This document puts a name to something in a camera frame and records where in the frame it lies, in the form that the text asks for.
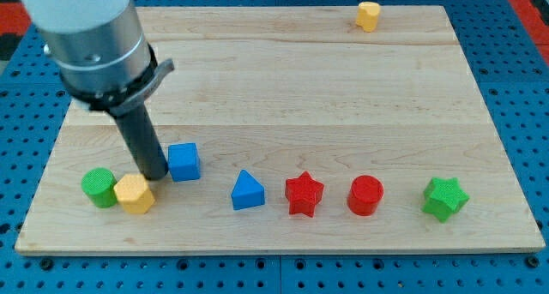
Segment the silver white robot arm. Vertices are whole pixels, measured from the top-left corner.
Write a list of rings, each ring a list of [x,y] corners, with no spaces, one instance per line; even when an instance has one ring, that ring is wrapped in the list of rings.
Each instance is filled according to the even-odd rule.
[[[122,116],[174,70],[157,62],[133,0],[21,1],[69,94],[92,111]]]

